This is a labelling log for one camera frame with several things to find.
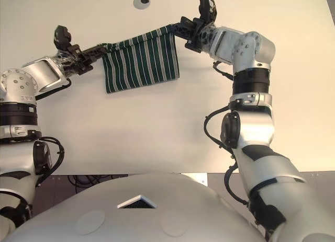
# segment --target rectangular vent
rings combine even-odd
[[[142,209],[155,209],[157,205],[155,205],[148,198],[138,195],[132,199],[129,199],[117,206],[119,209],[134,209],[134,208],[142,208]]]

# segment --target white robot shell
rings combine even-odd
[[[91,187],[36,216],[6,242],[265,241],[222,197],[180,174]]]

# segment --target towel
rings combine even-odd
[[[118,43],[102,43],[106,91],[153,85],[179,78],[171,25]]]

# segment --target cable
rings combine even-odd
[[[219,70],[217,67],[218,65],[220,64],[221,62],[220,61],[216,61],[213,63],[213,69],[215,69],[215,71],[217,71],[218,73],[220,73],[222,76],[225,76],[226,78],[228,78],[229,80],[234,80],[234,76],[233,75],[230,75],[229,73],[227,72],[223,72],[221,70]]]
[[[230,180],[230,176],[231,174],[233,173],[234,170],[237,169],[237,162],[235,162],[235,164],[233,166],[229,166],[229,169],[226,171],[225,173],[225,187],[228,191],[228,193],[238,202],[240,202],[241,204],[243,205],[248,205],[248,202],[244,199],[241,199],[240,197],[238,197],[235,193],[233,193],[233,191],[230,189],[230,186],[229,186],[229,180]]]
[[[59,87],[59,88],[53,89],[53,90],[51,90],[51,91],[48,91],[48,92],[45,92],[45,93],[43,93],[43,94],[40,94],[40,95],[36,96],[36,97],[35,97],[36,101],[37,101],[37,100],[40,100],[40,99],[42,99],[42,98],[48,97],[48,96],[50,96],[50,95],[52,95],[52,94],[54,94],[54,93],[56,93],[56,92],[59,92],[59,91],[61,91],[61,90],[63,90],[63,89],[69,88],[69,87],[71,86],[72,82],[71,82],[71,80],[70,80],[69,78],[67,78],[66,80],[68,80],[68,82],[69,82],[68,84],[63,85],[63,86],[61,86],[61,87]]]
[[[113,179],[112,175],[68,175],[68,181],[75,187],[75,192],[78,193],[78,189],[88,189],[108,177]]]
[[[216,143],[217,145],[219,145],[219,148],[223,148],[225,149],[226,151],[228,151],[230,154],[233,155],[233,152],[232,152],[232,149],[230,147],[227,147],[223,142],[221,142],[220,140],[216,139],[215,137],[211,136],[209,133],[208,133],[208,130],[207,130],[207,124],[209,122],[209,120],[214,117],[215,115],[217,114],[220,114],[222,112],[225,112],[229,110],[228,106],[225,106],[219,110],[216,110],[214,112],[212,112],[211,114],[209,114],[208,116],[206,116],[205,118],[205,122],[204,122],[204,132],[206,134],[206,136],[208,136],[214,143]]]
[[[41,183],[43,183],[51,174],[54,173],[55,170],[58,169],[58,167],[62,164],[64,160],[64,153],[65,153],[64,147],[59,142],[58,139],[55,139],[54,137],[51,137],[51,136],[44,136],[44,137],[41,137],[39,140],[58,145],[59,151],[57,152],[57,154],[59,154],[59,156],[58,156],[58,159],[55,165],[48,172],[44,173],[42,176],[38,178],[36,185],[35,185],[36,187],[40,186]]]
[[[205,134],[214,142],[216,143],[217,145],[219,145],[219,148],[223,148],[225,149],[226,151],[228,151],[231,155],[232,155],[232,158],[235,159],[235,156],[233,154],[233,151],[230,147],[227,147],[223,142],[221,142],[220,140],[216,139],[215,137],[211,136],[208,131],[207,131],[207,124],[209,122],[209,120],[217,115],[217,114],[220,114],[222,112],[225,112],[229,110],[228,106],[225,106],[221,109],[218,109],[214,112],[212,112],[211,114],[209,114],[208,116],[206,116],[205,118],[205,122],[204,122],[204,131],[205,131]],[[248,205],[248,202],[246,200],[243,200],[241,199],[240,197],[238,197],[235,193],[233,193],[233,191],[230,189],[230,186],[229,186],[229,180],[230,180],[230,176],[231,174],[233,173],[234,170],[236,170],[238,168],[238,165],[237,163],[235,162],[235,164],[233,166],[229,166],[229,169],[226,171],[225,173],[225,187],[228,191],[228,193],[238,202],[240,202],[241,204],[243,205]]]

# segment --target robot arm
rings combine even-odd
[[[233,65],[230,113],[221,127],[220,145],[238,164],[248,208],[270,241],[335,241],[335,218],[290,160],[270,149],[274,135],[269,94],[274,44],[257,32],[216,28],[213,0],[200,0],[200,18],[182,17],[174,26],[186,48],[204,51]]]
[[[70,41],[67,28],[58,26],[54,35],[56,56],[7,70],[0,77],[0,241],[30,219],[35,187],[59,167],[64,157],[57,139],[42,137],[36,101],[69,87],[70,76],[92,70],[91,64],[106,53],[102,46],[81,51]],[[59,147],[59,159],[53,166],[47,142]]]

